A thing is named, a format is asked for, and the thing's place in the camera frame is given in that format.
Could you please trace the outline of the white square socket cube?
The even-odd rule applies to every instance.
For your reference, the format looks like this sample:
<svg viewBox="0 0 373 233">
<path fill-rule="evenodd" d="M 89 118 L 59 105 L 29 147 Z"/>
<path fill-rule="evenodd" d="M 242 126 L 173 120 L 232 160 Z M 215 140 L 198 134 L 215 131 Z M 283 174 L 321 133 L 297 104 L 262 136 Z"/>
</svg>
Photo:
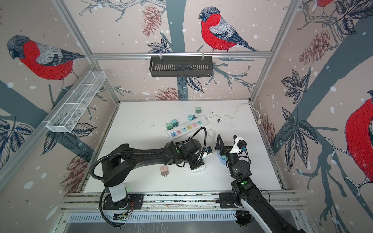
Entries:
<svg viewBox="0 0 373 233">
<path fill-rule="evenodd" d="M 193 169 L 193 170 L 191 169 L 191 167 L 189 167 L 189 171 L 190 171 L 191 173 L 199 173 L 199 172 L 204 171 L 205 168 L 206 168 L 206 165 L 205 165 L 205 164 L 200 164 L 198 167 L 196 167 L 196 168 Z"/>
</svg>

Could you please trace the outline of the blue square socket cube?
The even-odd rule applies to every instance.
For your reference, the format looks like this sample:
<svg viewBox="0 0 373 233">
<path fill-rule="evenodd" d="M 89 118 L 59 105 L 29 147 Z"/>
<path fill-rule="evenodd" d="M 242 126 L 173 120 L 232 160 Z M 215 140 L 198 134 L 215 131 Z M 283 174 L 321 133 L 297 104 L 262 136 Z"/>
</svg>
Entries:
<svg viewBox="0 0 373 233">
<path fill-rule="evenodd" d="M 217 157 L 219 159 L 219 161 L 223 164 L 223 165 L 226 165 L 227 163 L 227 157 L 225 155 L 221 155 L 220 154 L 220 151 L 217 151 Z"/>
</svg>

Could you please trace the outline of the pink plug adapter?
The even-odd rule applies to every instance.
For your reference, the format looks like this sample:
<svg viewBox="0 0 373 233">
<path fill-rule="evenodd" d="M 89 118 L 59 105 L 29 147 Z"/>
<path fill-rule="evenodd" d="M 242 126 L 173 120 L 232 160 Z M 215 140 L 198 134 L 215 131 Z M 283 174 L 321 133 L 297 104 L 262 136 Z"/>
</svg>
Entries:
<svg viewBox="0 0 373 233">
<path fill-rule="evenodd" d="M 169 175 L 169 168 L 168 168 L 168 166 L 167 166 L 167 165 L 162 166 L 162 167 L 160 168 L 160 172 L 161 172 L 161 175 L 162 175 L 163 177 L 167 177 L 167 176 Z"/>
</svg>

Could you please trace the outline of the white multicolour power strip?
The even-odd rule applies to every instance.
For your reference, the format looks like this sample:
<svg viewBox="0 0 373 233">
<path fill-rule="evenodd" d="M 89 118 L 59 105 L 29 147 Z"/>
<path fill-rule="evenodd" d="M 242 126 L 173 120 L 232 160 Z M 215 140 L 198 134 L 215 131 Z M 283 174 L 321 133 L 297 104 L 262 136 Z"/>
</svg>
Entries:
<svg viewBox="0 0 373 233">
<path fill-rule="evenodd" d="M 207 119 L 204 116 L 200 116 L 191 121 L 188 121 L 187 123 L 181 124 L 171 130 L 168 130 L 167 135 L 169 136 L 169 139 L 174 140 L 176 138 L 188 135 L 190 133 L 194 133 L 195 131 L 197 131 L 198 129 L 207 124 Z"/>
</svg>

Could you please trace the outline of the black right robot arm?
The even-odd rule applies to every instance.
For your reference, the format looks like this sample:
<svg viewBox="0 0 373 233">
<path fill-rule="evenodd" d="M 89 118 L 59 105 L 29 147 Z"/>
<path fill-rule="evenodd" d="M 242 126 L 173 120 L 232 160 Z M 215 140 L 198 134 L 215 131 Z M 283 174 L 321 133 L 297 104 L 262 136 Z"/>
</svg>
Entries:
<svg viewBox="0 0 373 233">
<path fill-rule="evenodd" d="M 226 165 L 230 176 L 232 192 L 220 193 L 215 202 L 222 209 L 244 208 L 236 213 L 237 222 L 246 226 L 250 218 L 256 220 L 266 233 L 304 233 L 287 222 L 264 198 L 261 191 L 251 180 L 251 160 L 247 153 L 247 143 L 240 137 L 234 136 L 234 146 L 226 146 L 220 135 L 217 136 L 215 149 L 220 156 L 226 157 Z"/>
</svg>

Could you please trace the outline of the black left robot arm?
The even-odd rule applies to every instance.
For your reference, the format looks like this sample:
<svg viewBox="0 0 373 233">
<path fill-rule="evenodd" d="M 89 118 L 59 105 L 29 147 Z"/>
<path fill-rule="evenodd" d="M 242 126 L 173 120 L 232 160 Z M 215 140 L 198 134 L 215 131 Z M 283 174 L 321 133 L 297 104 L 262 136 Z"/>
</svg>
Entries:
<svg viewBox="0 0 373 233">
<path fill-rule="evenodd" d="M 129 173 L 140 167 L 150 165 L 176 165 L 179 168 L 189 164 L 195 170 L 204 164 L 203 155 L 207 153 L 207 129 L 201 127 L 190 138 L 180 142 L 169 142 L 163 148 L 140 150 L 122 144 L 110 154 L 98 159 L 90 168 L 90 176 L 104 184 L 99 199 L 99 211 L 104 221 L 114 228 L 121 228 L 123 223 L 111 222 L 103 212 L 103 197 L 109 192 L 114 204 L 124 201 L 131 204 L 129 214 L 133 213 L 134 204 L 127 197 L 124 180 Z"/>
</svg>

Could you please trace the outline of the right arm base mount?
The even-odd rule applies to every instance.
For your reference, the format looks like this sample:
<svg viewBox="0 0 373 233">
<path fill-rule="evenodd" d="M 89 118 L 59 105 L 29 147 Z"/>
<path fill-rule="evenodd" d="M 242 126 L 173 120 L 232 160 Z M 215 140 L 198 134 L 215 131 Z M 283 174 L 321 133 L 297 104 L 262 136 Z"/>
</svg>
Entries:
<svg viewBox="0 0 373 233">
<path fill-rule="evenodd" d="M 221 192 L 219 198 L 215 200 L 221 209 L 243 208 L 242 195 L 232 192 Z"/>
</svg>

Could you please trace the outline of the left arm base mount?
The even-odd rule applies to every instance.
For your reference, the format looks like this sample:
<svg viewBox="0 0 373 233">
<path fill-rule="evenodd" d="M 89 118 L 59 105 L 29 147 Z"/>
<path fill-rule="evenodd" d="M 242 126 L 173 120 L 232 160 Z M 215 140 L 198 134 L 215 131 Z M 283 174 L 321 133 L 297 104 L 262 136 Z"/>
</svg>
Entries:
<svg viewBox="0 0 373 233">
<path fill-rule="evenodd" d="M 126 198 L 113 202 L 110 194 L 106 195 L 102 201 L 104 210 L 140 210 L 142 208 L 143 194 L 127 194 Z"/>
</svg>

